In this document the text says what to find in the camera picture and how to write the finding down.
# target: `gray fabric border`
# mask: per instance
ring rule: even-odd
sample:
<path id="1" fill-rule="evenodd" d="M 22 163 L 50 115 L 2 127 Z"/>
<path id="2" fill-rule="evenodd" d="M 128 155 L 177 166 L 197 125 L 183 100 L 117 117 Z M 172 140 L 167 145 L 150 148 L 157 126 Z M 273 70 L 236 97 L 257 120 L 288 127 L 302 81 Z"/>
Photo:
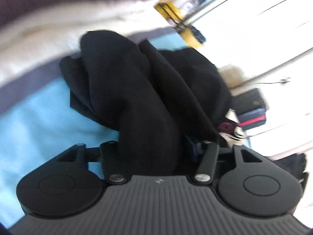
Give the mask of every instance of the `gray fabric border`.
<path id="1" fill-rule="evenodd" d="M 128 38 L 138 44 L 145 39 L 153 39 L 169 33 L 175 33 L 175 30 L 172 27 L 159 28 L 149 32 L 136 33 Z M 0 115 L 52 80 L 62 76 L 59 67 L 60 60 L 61 58 L 55 59 L 41 65 L 0 88 Z"/>

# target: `triangular cutout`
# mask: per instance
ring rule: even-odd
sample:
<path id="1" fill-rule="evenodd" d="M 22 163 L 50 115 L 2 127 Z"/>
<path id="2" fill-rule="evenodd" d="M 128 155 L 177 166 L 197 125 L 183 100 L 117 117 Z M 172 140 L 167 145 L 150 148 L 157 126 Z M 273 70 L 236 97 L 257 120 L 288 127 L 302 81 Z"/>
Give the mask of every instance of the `triangular cutout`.
<path id="1" fill-rule="evenodd" d="M 262 162 L 259 158 L 251 154 L 246 149 L 241 150 L 241 156 L 245 163 L 261 163 Z"/>

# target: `blue fabric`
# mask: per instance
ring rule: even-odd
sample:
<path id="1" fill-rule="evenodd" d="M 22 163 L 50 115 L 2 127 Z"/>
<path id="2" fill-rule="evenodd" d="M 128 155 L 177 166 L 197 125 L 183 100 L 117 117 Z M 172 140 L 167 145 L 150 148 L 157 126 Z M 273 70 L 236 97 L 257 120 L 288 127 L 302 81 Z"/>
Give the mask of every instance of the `blue fabric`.
<path id="1" fill-rule="evenodd" d="M 150 42 L 157 49 L 187 47 L 176 33 Z M 0 117 L 0 222 L 9 228 L 24 215 L 15 194 L 23 176 L 74 144 L 98 147 L 118 136 L 69 107 L 69 88 L 63 78 L 15 105 Z M 91 163 L 89 169 L 103 178 L 100 164 Z"/>

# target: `black fabric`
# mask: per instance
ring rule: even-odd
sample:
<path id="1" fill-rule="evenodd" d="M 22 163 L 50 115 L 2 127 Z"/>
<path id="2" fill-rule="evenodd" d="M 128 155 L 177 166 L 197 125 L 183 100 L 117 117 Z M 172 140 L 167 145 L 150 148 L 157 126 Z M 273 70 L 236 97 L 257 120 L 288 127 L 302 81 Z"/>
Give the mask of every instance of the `black fabric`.
<path id="1" fill-rule="evenodd" d="M 82 115 L 120 132 L 104 153 L 104 175 L 171 175 L 181 135 L 215 140 L 231 94 L 215 66 L 196 50 L 157 51 L 110 31 L 81 39 L 82 57 L 60 62 Z"/>

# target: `silver screw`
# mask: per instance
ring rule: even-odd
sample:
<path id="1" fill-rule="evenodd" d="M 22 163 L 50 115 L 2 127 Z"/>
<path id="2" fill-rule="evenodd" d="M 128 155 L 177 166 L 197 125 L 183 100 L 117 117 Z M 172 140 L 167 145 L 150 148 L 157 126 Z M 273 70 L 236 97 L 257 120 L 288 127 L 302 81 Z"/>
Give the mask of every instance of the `silver screw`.
<path id="1" fill-rule="evenodd" d="M 211 177 L 207 174 L 197 174 L 195 175 L 195 179 L 199 182 L 208 182 Z"/>
<path id="2" fill-rule="evenodd" d="M 113 174 L 109 177 L 109 180 L 111 180 L 114 183 L 120 183 L 120 182 L 123 182 L 125 180 L 125 177 L 123 175 L 120 175 L 120 174 Z"/>

